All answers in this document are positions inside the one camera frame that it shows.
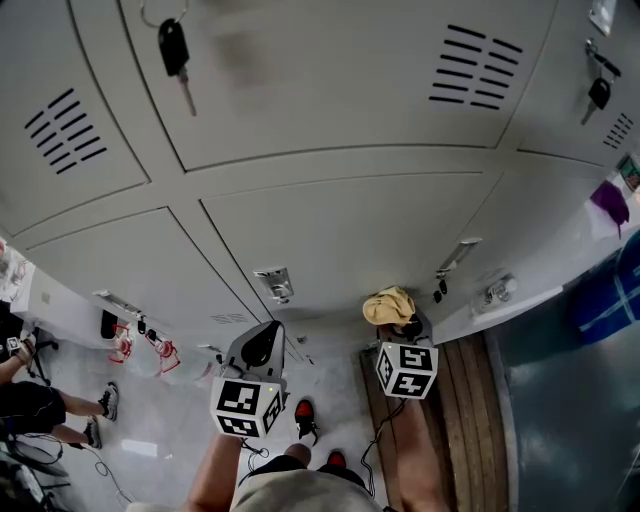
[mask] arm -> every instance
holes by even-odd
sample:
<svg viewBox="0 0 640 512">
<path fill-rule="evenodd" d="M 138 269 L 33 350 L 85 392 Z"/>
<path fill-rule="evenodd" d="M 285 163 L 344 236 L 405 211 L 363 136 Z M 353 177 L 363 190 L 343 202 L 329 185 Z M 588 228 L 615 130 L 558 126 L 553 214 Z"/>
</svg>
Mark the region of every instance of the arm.
<svg viewBox="0 0 640 512">
<path fill-rule="evenodd" d="M 183 512 L 229 512 L 236 490 L 242 439 L 219 434 L 213 437 Z"/>
<path fill-rule="evenodd" d="M 18 373 L 18 370 L 22 368 L 24 364 L 18 356 L 10 357 L 8 361 L 0 364 L 0 386 L 11 382 L 13 376 Z"/>
<path fill-rule="evenodd" d="M 393 419 L 398 452 L 398 481 L 407 512 L 447 512 L 440 468 L 418 400 L 407 400 Z"/>
</svg>

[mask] person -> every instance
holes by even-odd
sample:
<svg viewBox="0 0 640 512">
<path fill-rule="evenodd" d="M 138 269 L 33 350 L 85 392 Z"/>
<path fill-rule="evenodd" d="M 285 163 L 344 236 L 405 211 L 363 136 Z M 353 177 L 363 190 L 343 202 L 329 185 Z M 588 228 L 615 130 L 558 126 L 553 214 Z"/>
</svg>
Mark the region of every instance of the person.
<svg viewBox="0 0 640 512">
<path fill-rule="evenodd" d="M 0 421 L 4 429 L 13 435 L 51 434 L 63 443 L 102 448 L 97 416 L 116 420 L 119 400 L 116 384 L 109 382 L 102 398 L 89 402 L 35 382 L 13 382 L 20 368 L 30 364 L 34 353 L 32 343 L 24 339 L 21 349 L 0 364 Z M 66 413 L 88 417 L 84 432 L 64 425 Z"/>
<path fill-rule="evenodd" d="M 315 433 L 313 407 L 308 400 L 298 404 L 295 417 L 303 440 L 305 434 Z M 420 403 L 408 400 L 393 425 L 405 511 L 447 512 L 440 470 Z M 346 467 L 339 450 L 333 450 L 320 469 L 309 471 L 311 451 L 302 443 L 291 445 L 283 455 L 250 473 L 236 491 L 242 443 L 238 437 L 213 437 L 181 512 L 228 512 L 232 503 L 234 512 L 381 511 L 362 479 Z M 127 508 L 127 512 L 170 510 L 141 503 Z"/>
</svg>

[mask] sneaker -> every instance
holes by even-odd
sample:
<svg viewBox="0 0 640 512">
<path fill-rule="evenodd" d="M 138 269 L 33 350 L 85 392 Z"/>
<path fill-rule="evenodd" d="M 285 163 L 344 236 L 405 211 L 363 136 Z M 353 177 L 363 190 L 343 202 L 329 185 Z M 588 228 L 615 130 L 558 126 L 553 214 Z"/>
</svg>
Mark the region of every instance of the sneaker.
<svg viewBox="0 0 640 512">
<path fill-rule="evenodd" d="M 89 440 L 89 446 L 99 450 L 102 448 L 102 441 L 100 440 L 100 430 L 98 429 L 98 419 L 95 416 L 90 416 L 87 421 L 87 428 L 84 429 L 84 435 Z"/>
<path fill-rule="evenodd" d="M 340 466 L 341 468 L 347 467 L 347 461 L 342 455 L 340 450 L 332 450 L 327 459 L 327 466 Z"/>
<path fill-rule="evenodd" d="M 316 438 L 313 442 L 313 446 L 315 446 L 318 442 L 318 433 L 316 432 L 318 426 L 314 421 L 315 413 L 311 402 L 309 402 L 309 400 L 300 400 L 296 406 L 294 417 L 296 419 L 296 425 L 298 426 L 298 439 L 302 439 L 303 436 L 311 433 Z"/>
<path fill-rule="evenodd" d="M 102 398 L 98 400 L 98 403 L 104 409 L 102 415 L 111 421 L 116 421 L 118 417 L 118 386 L 116 386 L 115 382 L 109 382 L 107 384 L 107 389 L 102 395 Z"/>
</svg>

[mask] red shoe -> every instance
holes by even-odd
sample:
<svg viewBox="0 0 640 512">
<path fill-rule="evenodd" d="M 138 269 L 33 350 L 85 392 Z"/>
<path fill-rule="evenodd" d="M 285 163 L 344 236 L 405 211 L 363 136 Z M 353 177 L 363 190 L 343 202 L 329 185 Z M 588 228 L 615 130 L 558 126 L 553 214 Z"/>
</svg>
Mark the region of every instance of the red shoe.
<svg viewBox="0 0 640 512">
<path fill-rule="evenodd" d="M 342 455 L 342 452 L 340 450 L 333 450 L 329 454 L 329 458 L 327 459 L 327 465 L 328 466 L 339 466 L 341 468 L 346 468 L 347 467 L 347 461 L 345 460 L 344 455 Z"/>
<path fill-rule="evenodd" d="M 302 439 L 302 436 L 311 433 L 316 438 L 313 442 L 313 446 L 315 446 L 318 442 L 318 433 L 316 432 L 318 426 L 315 424 L 315 413 L 311 402 L 309 400 L 300 400 L 296 406 L 294 417 L 298 426 L 298 439 Z"/>
</svg>

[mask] tiled floor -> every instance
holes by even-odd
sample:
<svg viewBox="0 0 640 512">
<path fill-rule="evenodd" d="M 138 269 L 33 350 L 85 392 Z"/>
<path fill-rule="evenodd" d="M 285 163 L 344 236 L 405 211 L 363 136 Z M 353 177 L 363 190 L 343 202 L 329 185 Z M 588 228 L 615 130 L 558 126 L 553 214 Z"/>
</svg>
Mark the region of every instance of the tiled floor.
<svg viewBox="0 0 640 512">
<path fill-rule="evenodd" d="M 185 499 L 211 436 L 216 435 L 209 415 L 210 380 L 196 385 L 171 386 L 144 379 L 107 361 L 102 351 L 73 343 L 61 343 L 57 353 L 48 351 L 46 372 L 53 386 L 69 394 L 97 400 L 109 380 L 121 392 L 118 421 L 100 419 L 104 447 L 100 452 L 120 485 L 138 501 L 179 506 Z M 295 442 L 297 431 L 293 409 L 302 397 L 311 397 L 316 407 L 320 440 L 313 449 L 311 468 L 320 467 L 332 448 L 345 452 L 347 463 L 366 481 L 360 457 L 373 437 L 366 392 L 356 358 L 288 363 L 285 378 L 291 393 L 287 409 L 276 421 L 267 440 L 253 441 L 266 447 L 270 458 Z M 84 420 L 68 416 L 67 425 L 82 430 Z M 49 451 L 56 447 L 49 443 Z M 248 453 L 243 450 L 238 478 L 247 473 Z M 384 481 L 375 449 L 368 455 L 374 468 L 376 501 L 387 505 Z M 118 510 L 116 489 L 110 479 L 94 469 L 96 459 L 86 451 L 65 447 L 62 464 L 72 487 L 61 496 L 74 512 Z M 265 459 L 257 458 L 256 467 Z"/>
</svg>

